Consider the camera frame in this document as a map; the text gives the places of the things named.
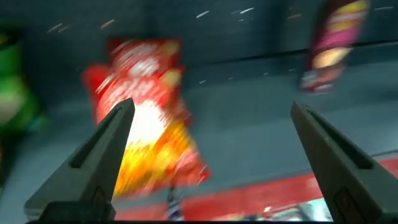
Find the red chip bag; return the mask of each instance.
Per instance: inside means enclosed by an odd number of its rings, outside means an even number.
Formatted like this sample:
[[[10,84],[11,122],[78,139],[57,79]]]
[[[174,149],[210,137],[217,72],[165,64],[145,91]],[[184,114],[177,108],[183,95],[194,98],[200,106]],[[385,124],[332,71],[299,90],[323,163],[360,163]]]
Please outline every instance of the red chip bag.
[[[180,46],[178,39],[113,38],[108,41],[109,56],[116,73],[134,78],[150,77],[159,70],[176,66]]]
[[[97,123],[122,100],[131,97],[136,106],[114,198],[148,195],[168,185],[199,184],[208,178],[182,119],[170,111],[181,72],[173,68],[156,77],[131,78],[94,65],[83,74]]]

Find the gray wall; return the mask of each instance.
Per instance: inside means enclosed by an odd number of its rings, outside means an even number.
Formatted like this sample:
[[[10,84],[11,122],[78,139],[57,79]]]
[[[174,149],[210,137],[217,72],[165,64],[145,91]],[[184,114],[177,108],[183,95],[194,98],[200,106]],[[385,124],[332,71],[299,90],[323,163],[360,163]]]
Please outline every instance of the gray wall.
[[[90,63],[107,61],[109,35],[179,37],[182,64],[190,66],[302,50],[323,1],[2,0],[0,17],[26,23],[28,81],[42,103],[51,105],[83,94],[80,73]],[[398,1],[373,1],[359,42],[398,39],[397,9]]]

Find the green chip bag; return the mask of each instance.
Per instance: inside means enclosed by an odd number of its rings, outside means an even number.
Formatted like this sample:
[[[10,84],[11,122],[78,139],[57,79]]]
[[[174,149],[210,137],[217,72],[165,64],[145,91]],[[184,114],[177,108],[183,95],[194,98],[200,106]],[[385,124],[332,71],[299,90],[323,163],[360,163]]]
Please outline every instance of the green chip bag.
[[[20,32],[0,23],[0,138],[36,130],[45,123],[22,76]]]

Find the red floor marking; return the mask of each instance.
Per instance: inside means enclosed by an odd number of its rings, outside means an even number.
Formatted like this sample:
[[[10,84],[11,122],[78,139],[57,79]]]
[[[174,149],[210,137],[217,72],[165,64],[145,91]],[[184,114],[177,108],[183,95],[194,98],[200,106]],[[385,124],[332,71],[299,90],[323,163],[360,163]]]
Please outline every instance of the red floor marking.
[[[380,163],[398,177],[398,159],[387,159]],[[321,197],[315,177],[304,175],[185,198],[182,212],[186,220],[214,220],[230,214],[257,214],[266,207],[280,208]],[[118,210],[116,220],[165,220],[165,203]]]

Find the concrete floor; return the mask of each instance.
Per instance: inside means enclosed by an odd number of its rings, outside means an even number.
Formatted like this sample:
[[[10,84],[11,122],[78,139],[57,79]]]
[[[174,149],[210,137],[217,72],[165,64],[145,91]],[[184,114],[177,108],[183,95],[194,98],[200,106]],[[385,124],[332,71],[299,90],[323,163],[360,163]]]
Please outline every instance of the concrete floor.
[[[213,177],[184,189],[184,194],[205,194],[308,172],[309,163],[289,118],[293,100],[321,112],[369,154],[398,149],[397,68],[398,62],[350,67],[327,95],[300,92],[295,71],[232,78],[185,90],[184,99],[195,119],[191,132]],[[206,69],[200,72],[214,73]],[[195,72],[199,71],[190,69],[186,76]],[[79,96],[75,101],[49,109],[52,124],[47,129],[19,144],[0,198],[1,223],[26,222],[24,202],[93,132],[85,92],[74,94]],[[129,208],[162,200],[165,192],[134,202],[118,201],[114,206]]]

